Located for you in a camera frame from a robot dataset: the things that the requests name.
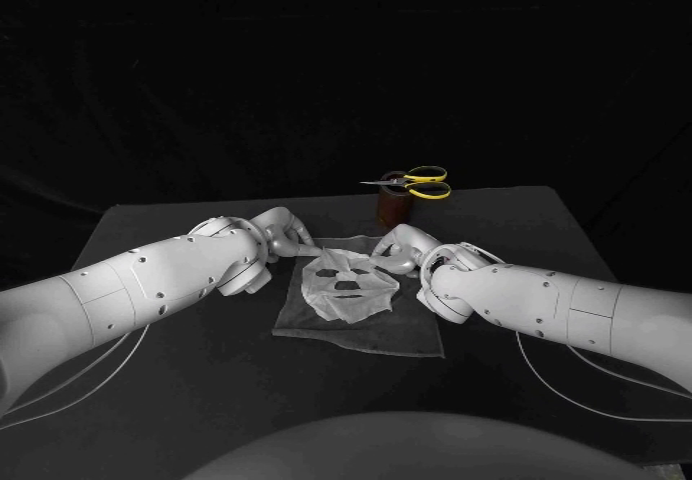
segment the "yellow scissors handle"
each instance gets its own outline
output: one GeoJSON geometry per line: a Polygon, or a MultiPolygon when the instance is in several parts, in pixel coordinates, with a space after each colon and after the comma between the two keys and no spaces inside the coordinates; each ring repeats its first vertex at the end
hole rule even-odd
{"type": "Polygon", "coordinates": [[[447,170],[443,167],[415,167],[404,175],[414,182],[441,182],[447,178],[447,170]]]}
{"type": "Polygon", "coordinates": [[[427,198],[428,200],[441,200],[451,195],[451,187],[444,182],[408,183],[404,186],[417,197],[427,198]],[[422,188],[430,188],[435,193],[420,191],[422,188]]]}

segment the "cable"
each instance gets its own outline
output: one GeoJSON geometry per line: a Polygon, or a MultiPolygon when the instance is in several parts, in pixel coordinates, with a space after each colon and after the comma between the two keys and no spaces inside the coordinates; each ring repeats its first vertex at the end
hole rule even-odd
{"type": "Polygon", "coordinates": [[[598,413],[598,415],[604,415],[606,417],[617,418],[618,420],[631,420],[634,422],[675,422],[675,423],[692,423],[692,419],[686,418],[634,418],[634,417],[620,417],[618,415],[611,415],[610,413],[601,412],[595,410],[591,407],[587,407],[582,405],[580,402],[575,402],[569,397],[562,395],[548,384],[548,382],[544,380],[541,375],[536,372],[536,369],[533,368],[533,365],[531,364],[529,358],[526,357],[526,352],[523,351],[523,345],[522,345],[522,339],[519,337],[519,332],[516,332],[516,341],[519,342],[519,349],[522,350],[522,355],[523,359],[526,360],[526,364],[529,365],[529,368],[536,375],[538,379],[544,382],[544,385],[552,390],[552,392],[559,395],[568,402],[574,403],[578,407],[585,408],[594,413],[598,413]]]}
{"type": "MultiPolygon", "coordinates": [[[[471,249],[476,249],[482,251],[493,260],[496,260],[499,263],[505,263],[505,261],[496,257],[492,253],[486,252],[482,248],[476,247],[476,245],[471,245],[470,243],[463,243],[463,246],[470,246],[471,249]]],[[[529,357],[526,356],[526,352],[523,351],[523,345],[522,345],[522,338],[519,337],[519,332],[516,332],[516,341],[519,343],[519,350],[522,351],[523,359],[526,360],[526,364],[529,365],[531,371],[536,375],[538,379],[541,382],[544,382],[544,385],[552,390],[552,392],[559,395],[568,402],[574,403],[578,407],[587,409],[588,411],[598,413],[600,415],[604,415],[606,417],[617,418],[618,420],[631,420],[634,422],[675,422],[675,423],[692,423],[692,419],[686,418],[634,418],[634,417],[621,417],[618,415],[611,415],[610,413],[601,412],[591,407],[587,407],[582,405],[580,402],[574,401],[569,397],[567,397],[562,393],[559,393],[548,384],[548,382],[544,380],[544,377],[541,377],[539,373],[536,372],[536,369],[533,368],[533,365],[531,364],[529,357]]],[[[656,390],[660,390],[662,392],[672,393],[673,395],[679,395],[680,397],[689,398],[692,400],[692,395],[676,392],[675,390],[666,388],[666,387],[659,387],[657,385],[653,385],[652,383],[643,382],[640,380],[636,380],[634,378],[626,377],[624,375],[620,375],[616,372],[611,372],[608,369],[603,368],[598,366],[594,362],[591,362],[581,354],[577,352],[577,350],[572,348],[571,345],[567,346],[572,353],[581,358],[581,360],[588,363],[594,368],[606,372],[608,375],[613,375],[617,378],[621,378],[623,380],[627,380],[629,382],[637,383],[639,385],[643,385],[644,387],[655,388],[656,390]]]]}
{"type": "Polygon", "coordinates": [[[69,403],[68,405],[65,405],[63,407],[61,407],[59,409],[48,412],[48,413],[43,413],[40,415],[36,415],[35,417],[30,417],[25,420],[19,420],[4,426],[0,427],[0,430],[4,430],[6,428],[10,428],[10,427],[14,427],[16,425],[20,425],[22,423],[26,423],[26,422],[30,422],[33,420],[37,420],[39,418],[43,418],[43,417],[48,417],[49,415],[53,415],[55,413],[58,412],[62,412],[63,410],[66,410],[69,407],[72,407],[74,405],[76,405],[82,400],[85,400],[94,393],[97,393],[98,389],[107,384],[108,380],[115,376],[115,374],[120,372],[121,368],[125,366],[125,363],[127,361],[130,360],[130,357],[133,356],[136,350],[137,350],[137,347],[140,346],[140,343],[141,343],[141,340],[144,338],[144,335],[147,334],[147,330],[149,330],[149,325],[144,327],[144,331],[141,332],[141,336],[140,336],[140,339],[137,340],[137,343],[133,347],[133,350],[130,352],[130,354],[127,355],[125,359],[123,360],[123,363],[120,364],[118,368],[115,369],[115,371],[111,373],[111,375],[108,375],[108,378],[97,385],[97,387],[89,391],[89,393],[87,393],[85,395],[82,395],[72,403],[69,403]]]}
{"type": "Polygon", "coordinates": [[[108,357],[108,355],[112,353],[112,351],[120,347],[123,342],[125,341],[125,338],[130,336],[130,333],[123,336],[123,338],[118,340],[118,343],[108,349],[108,351],[91,362],[91,364],[82,368],[82,370],[72,375],[72,377],[68,378],[56,387],[53,387],[43,395],[36,397],[33,400],[29,400],[27,402],[22,403],[16,407],[10,408],[7,412],[4,412],[6,415],[9,415],[12,412],[16,412],[20,408],[27,407],[33,403],[36,403],[39,400],[43,400],[49,395],[52,395],[58,390],[62,390],[95,366],[97,364],[108,357]]]}

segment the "sheet mask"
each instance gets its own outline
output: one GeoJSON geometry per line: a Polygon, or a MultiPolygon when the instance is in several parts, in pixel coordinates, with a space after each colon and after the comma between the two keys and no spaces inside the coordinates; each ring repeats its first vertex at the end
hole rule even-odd
{"type": "Polygon", "coordinates": [[[352,324],[392,310],[399,282],[375,268],[369,258],[347,250],[324,248],[322,256],[303,269],[303,297],[327,321],[342,319],[352,324]]]}

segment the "scissors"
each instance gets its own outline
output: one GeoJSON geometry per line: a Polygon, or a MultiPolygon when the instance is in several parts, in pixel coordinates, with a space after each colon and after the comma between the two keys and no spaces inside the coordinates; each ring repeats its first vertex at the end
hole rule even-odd
{"type": "Polygon", "coordinates": [[[441,200],[451,194],[451,187],[443,182],[445,178],[447,170],[443,167],[424,166],[411,169],[399,178],[360,183],[404,187],[417,197],[441,200]]]}

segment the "gray table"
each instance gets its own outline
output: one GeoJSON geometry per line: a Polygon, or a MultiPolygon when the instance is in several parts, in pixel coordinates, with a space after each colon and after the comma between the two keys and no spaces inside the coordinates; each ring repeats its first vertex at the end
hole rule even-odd
{"type": "MultiPolygon", "coordinates": [[[[210,216],[251,218],[277,205],[290,208],[316,237],[378,236],[385,231],[375,222],[375,204],[376,195],[359,195],[117,206],[102,217],[75,268],[186,233],[210,216]]],[[[546,187],[454,191],[443,201],[417,201],[409,223],[443,242],[467,241],[510,263],[614,280],[546,187]]],[[[272,337],[293,265],[293,259],[271,265],[274,280],[255,295],[215,293],[153,324],[130,363],[98,393],[55,416],[0,432],[4,478],[180,478],[278,429],[382,410],[507,420],[642,465],[692,459],[692,426],[624,422],[565,402],[535,378],[513,332],[477,316],[464,325],[438,320],[445,359],[368,355],[327,342],[272,337]]],[[[593,408],[630,416],[692,417],[685,399],[595,371],[565,346],[526,338],[525,347],[544,378],[593,408]]],[[[45,385],[69,376],[101,351],[56,369],[45,385]]],[[[87,392],[127,352],[125,346],[74,388],[26,414],[87,392]]],[[[627,365],[604,362],[606,357],[590,358],[662,380],[643,369],[623,370],[627,365]]]]}

